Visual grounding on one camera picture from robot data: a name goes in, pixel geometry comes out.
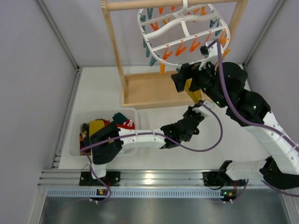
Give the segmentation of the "mustard yellow sock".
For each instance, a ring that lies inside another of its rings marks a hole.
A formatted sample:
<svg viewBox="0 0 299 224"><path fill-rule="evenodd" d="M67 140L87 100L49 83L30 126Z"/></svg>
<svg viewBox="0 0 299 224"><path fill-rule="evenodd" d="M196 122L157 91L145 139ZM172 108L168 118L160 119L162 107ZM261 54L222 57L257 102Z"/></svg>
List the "mustard yellow sock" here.
<svg viewBox="0 0 299 224"><path fill-rule="evenodd" d="M192 79L187 79L184 87L184 91L187 93L187 95L192 99L192 101L195 104L198 104L200 100L202 99L201 90L197 91L190 91Z"/></svg>
<svg viewBox="0 0 299 224"><path fill-rule="evenodd" d="M98 132L100 129L102 129L105 126L105 123L103 120L93 120L89 123L89 138L91 139L92 136Z"/></svg>

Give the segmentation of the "white clip hanger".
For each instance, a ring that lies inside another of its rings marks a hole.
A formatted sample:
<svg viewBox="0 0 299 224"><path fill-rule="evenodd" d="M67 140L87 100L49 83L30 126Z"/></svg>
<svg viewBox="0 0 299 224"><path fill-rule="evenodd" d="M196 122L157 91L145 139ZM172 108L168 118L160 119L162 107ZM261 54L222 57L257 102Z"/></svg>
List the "white clip hanger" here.
<svg viewBox="0 0 299 224"><path fill-rule="evenodd" d="M222 55L230 48L230 31L212 4L143 8L137 14L149 65L179 70L183 63L204 61L201 48L219 39Z"/></svg>

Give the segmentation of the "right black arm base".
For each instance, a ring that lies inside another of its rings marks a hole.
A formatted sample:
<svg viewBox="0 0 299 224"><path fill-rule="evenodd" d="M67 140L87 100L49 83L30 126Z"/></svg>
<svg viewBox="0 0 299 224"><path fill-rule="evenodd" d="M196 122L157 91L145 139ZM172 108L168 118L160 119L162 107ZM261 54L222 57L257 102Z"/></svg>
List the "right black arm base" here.
<svg viewBox="0 0 299 224"><path fill-rule="evenodd" d="M245 186L246 180L232 180L227 174L218 171L203 172L204 185L207 187Z"/></svg>

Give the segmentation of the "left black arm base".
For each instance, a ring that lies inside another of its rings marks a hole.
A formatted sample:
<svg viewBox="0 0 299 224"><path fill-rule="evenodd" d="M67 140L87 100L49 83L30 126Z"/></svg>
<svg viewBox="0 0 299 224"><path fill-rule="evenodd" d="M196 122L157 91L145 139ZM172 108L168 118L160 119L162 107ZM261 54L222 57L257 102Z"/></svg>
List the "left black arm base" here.
<svg viewBox="0 0 299 224"><path fill-rule="evenodd" d="M121 180L120 172L108 171L105 177L100 178L107 186L119 186ZM90 171L84 171L80 174L79 186L104 186L97 179L93 179Z"/></svg>

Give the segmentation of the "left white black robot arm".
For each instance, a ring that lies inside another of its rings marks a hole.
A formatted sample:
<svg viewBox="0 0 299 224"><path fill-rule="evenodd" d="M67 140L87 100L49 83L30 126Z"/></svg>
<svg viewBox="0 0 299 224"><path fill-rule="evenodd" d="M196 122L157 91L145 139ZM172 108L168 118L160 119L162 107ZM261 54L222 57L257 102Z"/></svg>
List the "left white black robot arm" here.
<svg viewBox="0 0 299 224"><path fill-rule="evenodd" d="M108 163L125 151L143 147L169 149L189 142L192 136L199 134L198 126L205 118L198 107L189 106L182 119L158 129L126 129L110 123L90 132L92 178L105 177Z"/></svg>

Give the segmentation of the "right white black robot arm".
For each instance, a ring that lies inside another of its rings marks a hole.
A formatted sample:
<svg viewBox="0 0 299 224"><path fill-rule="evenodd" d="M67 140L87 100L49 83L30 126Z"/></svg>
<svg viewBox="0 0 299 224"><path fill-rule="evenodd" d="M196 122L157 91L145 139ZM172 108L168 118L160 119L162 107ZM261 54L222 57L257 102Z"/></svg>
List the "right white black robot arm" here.
<svg viewBox="0 0 299 224"><path fill-rule="evenodd" d="M248 74L239 65L225 62L219 66L208 62L181 66L172 74L177 92L203 91L226 115L251 133L268 151L260 161L224 161L213 175L221 185L233 181L261 180L279 189L299 186L299 147L279 126L270 105L258 93L245 89Z"/></svg>

